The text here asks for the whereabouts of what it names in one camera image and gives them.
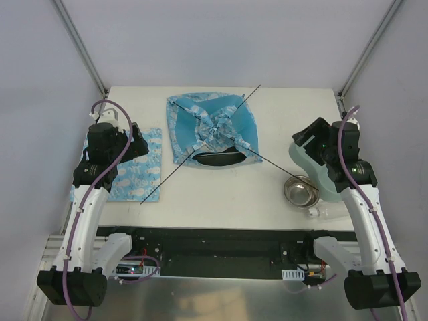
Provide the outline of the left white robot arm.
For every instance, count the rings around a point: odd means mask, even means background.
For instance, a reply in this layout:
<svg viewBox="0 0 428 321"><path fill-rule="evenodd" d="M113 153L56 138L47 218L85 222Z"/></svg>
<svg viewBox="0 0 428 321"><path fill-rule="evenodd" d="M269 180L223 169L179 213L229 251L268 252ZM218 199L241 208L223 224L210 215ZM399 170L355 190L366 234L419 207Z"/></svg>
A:
<svg viewBox="0 0 428 321"><path fill-rule="evenodd" d="M108 277L124 257L136 259L141 253L139 241L125 233L114 233L93 252L100 214L110 196L120 163L148 154L137 123L126 133L108 122L89 127L87 147L73 172L73 201L70 226L52 267L40 271L37 285L52 304L98 307L107 290Z"/></svg>

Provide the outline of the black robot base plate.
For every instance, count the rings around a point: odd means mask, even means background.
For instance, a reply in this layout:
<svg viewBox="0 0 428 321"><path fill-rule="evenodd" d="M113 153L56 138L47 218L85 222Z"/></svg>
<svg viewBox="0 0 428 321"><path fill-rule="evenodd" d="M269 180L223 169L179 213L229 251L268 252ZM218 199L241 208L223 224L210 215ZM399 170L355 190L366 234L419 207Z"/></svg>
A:
<svg viewBox="0 0 428 321"><path fill-rule="evenodd" d="M132 255L147 254L162 276L278 280L281 271L321 266L309 248L317 236L356 243L350 231L99 227L96 235L131 237Z"/></svg>

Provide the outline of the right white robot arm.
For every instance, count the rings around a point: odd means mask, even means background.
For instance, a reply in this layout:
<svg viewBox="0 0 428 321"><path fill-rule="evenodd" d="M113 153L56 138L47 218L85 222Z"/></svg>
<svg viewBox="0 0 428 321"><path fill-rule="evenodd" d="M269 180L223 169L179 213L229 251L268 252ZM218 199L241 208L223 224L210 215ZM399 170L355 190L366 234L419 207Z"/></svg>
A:
<svg viewBox="0 0 428 321"><path fill-rule="evenodd" d="M391 239L374 170L358 155L359 138L356 121L329 124L321 117L292 136L290 157L315 184L321 200L344 202L360 248L356 258L335 237L315 232L301 247L301 256L311 264L322 259L342 274L354 309L400 306L421 287L421 279L407 270Z"/></svg>

